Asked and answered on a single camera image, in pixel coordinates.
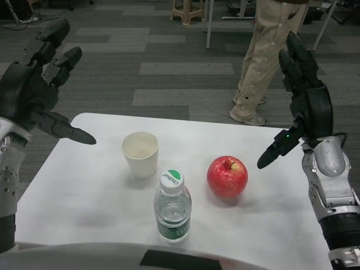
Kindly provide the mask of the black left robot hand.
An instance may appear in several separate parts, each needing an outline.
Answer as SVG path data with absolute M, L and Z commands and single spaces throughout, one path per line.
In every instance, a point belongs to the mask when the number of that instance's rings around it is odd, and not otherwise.
M 1 117 L 27 131 L 39 128 L 55 138 L 94 145 L 92 135 L 72 127 L 67 117 L 53 111 L 60 87 L 82 57 L 80 47 L 56 56 L 69 31 L 67 19 L 48 24 L 30 40 L 22 59 L 6 69 L 1 78 Z

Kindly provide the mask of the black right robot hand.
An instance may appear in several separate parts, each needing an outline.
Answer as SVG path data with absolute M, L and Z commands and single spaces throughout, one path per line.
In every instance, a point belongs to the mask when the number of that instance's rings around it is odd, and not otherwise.
M 263 169 L 279 156 L 285 156 L 299 140 L 315 141 L 333 134 L 334 117 L 329 91 L 317 77 L 318 65 L 311 52 L 294 32 L 286 38 L 287 50 L 280 50 L 278 59 L 283 84 L 292 93 L 290 112 L 292 127 L 278 133 L 273 143 L 257 162 Z

